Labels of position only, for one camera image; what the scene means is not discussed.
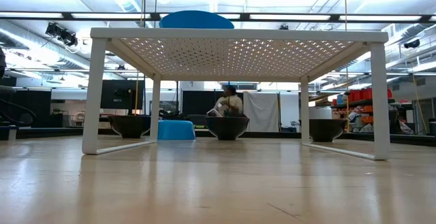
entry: blue round object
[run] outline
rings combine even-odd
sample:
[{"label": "blue round object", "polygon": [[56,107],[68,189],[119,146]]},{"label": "blue round object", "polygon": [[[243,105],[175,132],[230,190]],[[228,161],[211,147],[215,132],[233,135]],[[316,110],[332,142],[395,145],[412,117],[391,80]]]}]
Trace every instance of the blue round object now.
[{"label": "blue round object", "polygon": [[214,13],[200,10],[184,10],[171,13],[159,22],[161,28],[188,29],[234,29],[228,19]]}]

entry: seated person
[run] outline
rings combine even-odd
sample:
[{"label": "seated person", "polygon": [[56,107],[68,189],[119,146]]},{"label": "seated person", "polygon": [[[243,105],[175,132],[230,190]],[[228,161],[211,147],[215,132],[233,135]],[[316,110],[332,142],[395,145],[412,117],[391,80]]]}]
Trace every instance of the seated person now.
[{"label": "seated person", "polygon": [[236,89],[229,86],[224,91],[224,97],[218,99],[214,109],[221,116],[241,116],[243,114],[243,101],[236,95]]}]

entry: television screen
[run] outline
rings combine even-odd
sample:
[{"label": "television screen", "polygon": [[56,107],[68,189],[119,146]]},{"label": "television screen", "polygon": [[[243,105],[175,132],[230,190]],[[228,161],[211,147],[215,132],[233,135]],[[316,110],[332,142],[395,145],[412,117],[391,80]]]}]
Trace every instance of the television screen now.
[{"label": "television screen", "polygon": [[[100,108],[105,109],[135,109],[135,80],[103,80],[102,102]],[[138,82],[138,106],[142,109],[144,96],[144,81]]]}]

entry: black planter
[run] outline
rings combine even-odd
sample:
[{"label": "black planter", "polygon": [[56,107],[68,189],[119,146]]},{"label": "black planter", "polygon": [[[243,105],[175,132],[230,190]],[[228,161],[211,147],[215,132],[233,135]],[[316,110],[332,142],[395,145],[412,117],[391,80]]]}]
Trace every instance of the black planter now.
[{"label": "black planter", "polygon": [[150,130],[151,117],[145,115],[108,116],[110,126],[123,138],[141,138]]},{"label": "black planter", "polygon": [[342,135],[346,124],[343,119],[309,119],[309,135],[314,142],[333,142]]},{"label": "black planter", "polygon": [[236,140],[247,129],[247,117],[206,117],[209,131],[218,140]]}]

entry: stage light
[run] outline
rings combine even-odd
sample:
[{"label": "stage light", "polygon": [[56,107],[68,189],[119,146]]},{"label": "stage light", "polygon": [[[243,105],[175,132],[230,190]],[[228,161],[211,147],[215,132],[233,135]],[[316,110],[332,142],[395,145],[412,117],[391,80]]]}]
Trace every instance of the stage light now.
[{"label": "stage light", "polygon": [[417,48],[421,44],[419,39],[404,44],[404,48]]}]

